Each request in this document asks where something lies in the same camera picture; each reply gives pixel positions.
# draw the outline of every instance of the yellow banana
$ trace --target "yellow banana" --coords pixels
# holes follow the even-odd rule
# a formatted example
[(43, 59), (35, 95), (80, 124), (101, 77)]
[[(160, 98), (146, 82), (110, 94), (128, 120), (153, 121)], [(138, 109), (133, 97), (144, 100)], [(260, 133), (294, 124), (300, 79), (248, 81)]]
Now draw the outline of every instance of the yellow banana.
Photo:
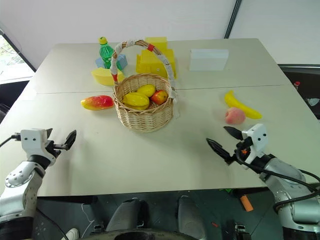
[(229, 106), (229, 108), (232, 107), (236, 107), (238, 109), (241, 109), (242, 111), (244, 111), (244, 114), (251, 119), (260, 119), (262, 118), (262, 115), (260, 114), (260, 112), (244, 105), (243, 103), (239, 102), (235, 96), (234, 96), (234, 91), (228, 91), (225, 95), (224, 95), (224, 101), (225, 103)]

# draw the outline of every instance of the table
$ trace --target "table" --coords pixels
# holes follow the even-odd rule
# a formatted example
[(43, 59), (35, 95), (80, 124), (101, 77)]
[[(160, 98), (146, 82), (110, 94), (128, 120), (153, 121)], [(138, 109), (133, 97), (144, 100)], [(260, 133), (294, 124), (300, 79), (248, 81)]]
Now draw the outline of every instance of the table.
[[(258, 39), (169, 41), (176, 58), (176, 89), (289, 85), (290, 81)], [(126, 48), (125, 76), (136, 73), (138, 46)], [(190, 72), (191, 49), (229, 49), (224, 71)], [(38, 68), (31, 83), (38, 94), (112, 92), (93, 80), (99, 57), (98, 43), (57, 44)]]
[[(264, 123), (266, 153), (320, 172), (320, 125), (291, 85), (178, 90), (181, 117), (151, 133), (123, 127), (114, 108), (83, 109), (80, 100), (92, 92), (32, 94), (27, 88), (0, 125), (0, 136), (2, 140), (21, 129), (53, 128), (50, 138), (60, 143), (77, 129), (72, 149), (47, 169), (39, 196), (262, 187), (253, 171), (236, 163), (227, 166), (206, 143), (206, 138), (217, 140), (231, 152), (238, 142), (223, 129), (223, 96), (230, 89), (263, 114), (261, 120), (248, 118), (238, 127)], [(0, 179), (25, 159), (20, 142), (1, 147)]]

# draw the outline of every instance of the red tape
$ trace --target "red tape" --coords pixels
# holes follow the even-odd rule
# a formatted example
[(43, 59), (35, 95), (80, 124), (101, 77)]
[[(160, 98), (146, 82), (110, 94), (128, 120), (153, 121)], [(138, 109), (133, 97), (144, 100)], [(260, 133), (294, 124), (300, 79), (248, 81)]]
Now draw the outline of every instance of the red tape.
[(113, 74), (111, 73), (111, 75), (112, 75), (112, 77), (113, 77), (113, 81), (118, 82), (118, 74), (113, 75)]
[(149, 44), (147, 49), (148, 49), (150, 52), (152, 52), (152, 51), (154, 50), (154, 48), (155, 48), (155, 46), (153, 46), (152, 44)]

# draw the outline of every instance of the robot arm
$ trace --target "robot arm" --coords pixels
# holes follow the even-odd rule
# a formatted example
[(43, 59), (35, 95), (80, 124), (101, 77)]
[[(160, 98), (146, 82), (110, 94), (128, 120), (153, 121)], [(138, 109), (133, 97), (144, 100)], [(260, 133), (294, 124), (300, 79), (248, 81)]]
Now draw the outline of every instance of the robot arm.
[(5, 178), (5, 189), (0, 196), (0, 239), (30, 239), (36, 212), (37, 193), (48, 166), (56, 162), (60, 149), (69, 150), (77, 132), (71, 132), (65, 144), (48, 140), (51, 129), (22, 130), (16, 134), (26, 152), (23, 161)]
[(303, 173), (318, 180), (319, 178), (281, 161), (272, 154), (266, 155), (263, 151), (268, 143), (268, 136), (263, 124), (256, 124), (245, 131), (234, 127), (224, 128), (233, 137), (241, 140), (236, 145), (233, 156), (214, 140), (207, 138), (208, 144), (228, 165), (238, 162), (259, 174), (259, 178), (274, 195), (274, 210), (283, 227), (284, 239), (320, 239), (320, 204), (315, 198), (320, 191), (306, 183)]

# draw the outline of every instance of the shoe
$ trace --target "shoe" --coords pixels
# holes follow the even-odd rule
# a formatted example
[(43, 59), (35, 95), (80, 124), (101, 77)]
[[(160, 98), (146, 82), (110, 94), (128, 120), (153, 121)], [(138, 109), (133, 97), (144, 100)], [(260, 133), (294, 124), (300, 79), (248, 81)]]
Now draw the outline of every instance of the shoe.
[(71, 228), (65, 235), (69, 240), (79, 239), (79, 231), (76, 228)]

